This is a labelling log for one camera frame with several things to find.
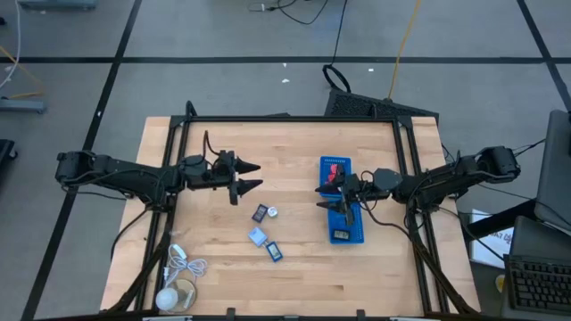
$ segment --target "white cable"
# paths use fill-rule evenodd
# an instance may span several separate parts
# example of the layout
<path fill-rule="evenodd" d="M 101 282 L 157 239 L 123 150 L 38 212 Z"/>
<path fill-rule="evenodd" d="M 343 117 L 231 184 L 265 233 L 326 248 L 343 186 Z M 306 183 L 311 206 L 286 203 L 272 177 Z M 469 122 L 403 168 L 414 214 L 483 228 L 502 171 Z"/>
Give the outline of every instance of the white cable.
<path fill-rule="evenodd" d="M 206 273 L 208 263 L 206 263 L 205 259 L 194 259 L 188 262 L 179 254 L 172 255 L 173 246 L 178 245 L 171 244 L 169 246 L 169 262 L 167 263 L 168 266 L 165 268 L 165 272 L 163 274 L 165 278 L 164 287 L 169 286 L 177 278 L 178 273 L 184 271 L 185 269 L 190 271 L 194 277 L 194 282 L 196 283 L 196 278 L 204 276 L 204 273 Z"/>
<path fill-rule="evenodd" d="M 6 77 L 6 79 L 4 79 L 4 81 L 2 82 L 2 84 L 0 84 L 0 89 L 2 89 L 2 87 L 8 82 L 8 80 L 10 80 L 10 78 L 12 77 L 13 73 L 16 71 L 16 68 L 18 68 L 18 62 L 20 62 L 20 49 L 21 49 L 21 31 L 20 31 L 20 5 L 18 4 L 18 0 L 14 0 L 14 3 L 16 4 L 16 29 L 18 30 L 18 49 L 16 50 L 16 63 L 14 63 L 12 70 L 10 70 L 10 73 L 8 73 L 8 77 Z"/>

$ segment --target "round white object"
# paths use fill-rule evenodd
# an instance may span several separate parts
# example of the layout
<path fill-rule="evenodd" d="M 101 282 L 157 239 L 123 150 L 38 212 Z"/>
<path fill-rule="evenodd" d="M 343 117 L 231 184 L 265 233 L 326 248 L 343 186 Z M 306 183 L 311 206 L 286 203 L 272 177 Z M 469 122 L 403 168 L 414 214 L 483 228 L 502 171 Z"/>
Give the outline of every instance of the round white object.
<path fill-rule="evenodd" d="M 178 302 L 178 292 L 173 288 L 166 288 L 159 291 L 155 299 L 157 308 L 168 311 L 173 309 Z"/>
<path fill-rule="evenodd" d="M 275 207 L 270 207 L 268 209 L 268 216 L 274 218 L 277 216 L 277 209 Z"/>

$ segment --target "gray floor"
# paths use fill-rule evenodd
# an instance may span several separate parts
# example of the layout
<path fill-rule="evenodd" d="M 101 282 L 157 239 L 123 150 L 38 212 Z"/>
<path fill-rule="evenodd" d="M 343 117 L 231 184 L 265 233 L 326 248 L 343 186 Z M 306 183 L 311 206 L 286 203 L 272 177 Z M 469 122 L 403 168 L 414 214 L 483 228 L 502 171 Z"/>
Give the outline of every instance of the gray floor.
<path fill-rule="evenodd" d="M 226 57 L 330 55 L 343 1 L 332 0 L 312 26 L 279 12 L 247 12 L 248 0 L 143 0 L 126 56 Z M 526 1 L 553 56 L 571 56 L 564 0 Z M 100 0 L 92 12 L 22 12 L 22 55 L 113 57 L 132 0 Z M 290 8 L 310 17 L 320 0 Z M 414 6 L 408 1 L 350 0 L 339 54 L 394 56 Z M 14 52 L 14 6 L 0 4 L 9 25 L 0 45 Z M 438 0 L 420 7 L 406 56 L 540 57 L 516 1 Z M 321 115 L 329 88 L 321 63 L 122 64 L 95 152 L 134 160 L 145 118 L 182 113 L 187 99 L 202 115 Z M 339 63 L 357 94 L 384 98 L 390 63 Z M 0 113 L 0 137 L 17 141 L 20 158 L 0 190 L 0 319 L 19 319 L 43 257 L 63 193 L 54 181 L 58 152 L 81 148 L 109 64 L 28 64 L 46 84 L 48 112 Z M 571 65 L 559 65 L 571 84 Z M 33 89 L 21 72 L 2 89 L 13 95 Z M 517 147 L 545 135 L 549 111 L 565 110 L 544 64 L 403 64 L 393 99 L 437 111 L 443 142 L 456 152 L 488 145 Z M 536 194 L 542 147 L 518 160 L 522 175 L 501 188 Z M 463 210 L 489 212 L 519 203 L 507 195 L 473 188 Z M 123 204 L 91 196 L 75 201 L 36 317 L 95 313 L 109 268 L 109 249 Z M 494 313 L 489 284 L 477 276 L 480 299 Z"/>

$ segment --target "yellow cable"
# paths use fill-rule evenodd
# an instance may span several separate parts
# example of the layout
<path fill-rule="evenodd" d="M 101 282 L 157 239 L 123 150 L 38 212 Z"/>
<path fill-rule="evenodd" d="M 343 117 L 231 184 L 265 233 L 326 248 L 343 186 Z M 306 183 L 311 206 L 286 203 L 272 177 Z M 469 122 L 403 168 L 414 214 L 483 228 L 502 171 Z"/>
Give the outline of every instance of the yellow cable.
<path fill-rule="evenodd" d="M 399 54 L 396 56 L 396 63 L 394 64 L 394 70 L 393 70 L 393 80 L 391 80 L 391 90 L 389 90 L 389 96 L 388 96 L 389 99 L 391 99 L 391 96 L 393 95 L 393 88 L 394 88 L 394 83 L 396 82 L 396 75 L 399 72 L 399 61 L 401 60 L 402 50 L 404 50 L 404 44 L 406 44 L 410 30 L 412 29 L 412 23 L 417 18 L 417 12 L 419 6 L 420 6 L 420 0 L 417 0 L 417 4 L 415 4 L 414 6 L 414 12 L 412 13 L 412 17 L 410 17 L 409 26 L 407 27 L 407 32 L 404 34 L 404 38 L 402 39 L 401 42 L 401 48 L 399 49 Z"/>
<path fill-rule="evenodd" d="M 1 45 L 0 45 L 0 51 L 6 56 L 8 57 L 16 66 L 18 66 L 18 68 L 20 68 L 22 71 L 24 71 L 24 73 L 30 78 L 32 79 L 38 86 L 39 86 L 39 91 L 37 92 L 33 92 L 33 93 L 25 93 L 25 94 L 17 94 L 17 95 L 12 95 L 8 98 L 10 99 L 16 99 L 16 98 L 24 98 L 24 97 L 32 97 L 32 96 L 36 96 L 36 95 L 43 95 L 44 94 L 44 83 L 42 83 L 42 81 L 38 78 L 36 78 L 34 75 L 32 75 L 31 72 L 29 72 L 24 66 L 22 66 L 21 64 L 16 62 L 16 59 L 14 59 L 14 57 L 12 57 L 12 55 L 10 53 L 8 53 Z"/>

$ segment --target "black floor stripe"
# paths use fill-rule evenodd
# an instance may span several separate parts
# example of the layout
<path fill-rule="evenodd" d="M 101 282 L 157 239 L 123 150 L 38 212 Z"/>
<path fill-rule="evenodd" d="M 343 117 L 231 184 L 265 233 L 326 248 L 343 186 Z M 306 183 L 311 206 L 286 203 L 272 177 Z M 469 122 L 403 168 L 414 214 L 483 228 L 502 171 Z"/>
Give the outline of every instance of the black floor stripe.
<path fill-rule="evenodd" d="M 135 2 L 133 3 L 131 13 L 127 20 L 127 25 L 123 30 L 123 35 L 120 40 L 119 48 L 117 48 L 117 53 L 115 54 L 113 64 L 109 71 L 109 76 L 107 77 L 105 85 L 103 86 L 103 92 L 101 93 L 101 97 L 99 98 L 99 103 L 97 104 L 97 108 L 95 109 L 91 126 L 89 127 L 89 131 L 87 132 L 87 137 L 85 143 L 83 144 L 83 149 L 91 149 L 91 147 L 93 147 L 93 143 L 95 141 L 95 135 L 97 134 L 97 129 L 99 128 L 99 125 L 101 123 L 101 118 L 103 116 L 105 106 L 107 105 L 107 101 L 109 100 L 109 95 L 111 94 L 115 78 L 117 77 L 117 71 L 120 66 L 120 59 L 123 57 L 123 54 L 125 53 L 128 39 L 131 35 L 131 31 L 133 30 L 133 26 L 135 25 L 139 8 L 141 6 L 141 1 L 142 0 L 135 0 Z M 52 270 L 55 256 L 60 246 L 60 242 L 63 237 L 63 232 L 65 231 L 65 226 L 67 225 L 68 219 L 70 217 L 74 201 L 75 201 L 74 195 L 67 194 L 65 196 L 62 209 L 60 210 L 60 214 L 55 222 L 54 231 L 52 232 L 52 236 L 50 237 L 50 241 L 47 245 L 46 253 L 44 254 L 42 263 L 40 264 L 40 268 L 36 275 L 36 280 L 34 281 L 32 290 L 28 297 L 28 301 L 26 302 L 26 307 L 24 308 L 24 311 L 22 313 L 21 317 L 22 320 L 32 320 L 36 315 L 37 306 L 39 305 L 39 302 L 42 298 L 42 293 L 44 291 L 44 288 L 46 287 L 47 278 L 49 277 L 50 272 Z"/>
<path fill-rule="evenodd" d="M 565 85 L 563 78 L 561 78 L 561 75 L 559 74 L 559 70 L 557 69 L 555 61 L 551 59 L 550 51 L 549 49 L 547 49 L 547 46 L 543 41 L 542 34 L 539 32 L 539 29 L 535 24 L 532 14 L 529 12 L 529 8 L 527 7 L 525 0 L 517 0 L 517 4 L 519 5 L 519 9 L 521 9 L 521 13 L 524 14 L 525 22 L 527 22 L 527 27 L 531 31 L 535 43 L 537 44 L 540 53 L 542 53 L 542 57 L 546 61 L 545 63 L 547 64 L 547 69 L 550 71 L 551 78 L 553 78 L 553 82 L 555 83 L 555 87 L 557 88 L 557 91 L 561 96 L 561 100 L 563 101 L 565 108 L 567 108 L 568 111 L 571 111 L 571 96 L 569 96 L 569 91 L 567 90 L 567 86 Z"/>
<path fill-rule="evenodd" d="M 329 56 L 270 56 L 270 57 L 120 57 L 120 63 L 327 63 Z M 115 63 L 115 57 L 21 57 L 21 63 Z M 340 63 L 394 63 L 396 57 L 344 56 L 336 57 Z M 535 64 L 535 63 L 571 63 L 571 57 L 401 57 L 401 63 L 433 64 Z M 0 57 L 0 63 L 11 63 L 8 58 Z"/>
<path fill-rule="evenodd" d="M 332 57 L 125 57 L 123 63 L 173 63 L 173 64 L 201 64 L 201 63 L 328 63 Z M 340 63 L 390 63 L 396 57 L 336 57 L 335 62 Z M 434 63 L 434 64 L 528 64 L 543 63 L 542 57 L 402 57 L 401 63 Z"/>
<path fill-rule="evenodd" d="M 20 57 L 20 63 L 112 63 L 113 57 Z M 12 63 L 0 57 L 0 63 Z"/>

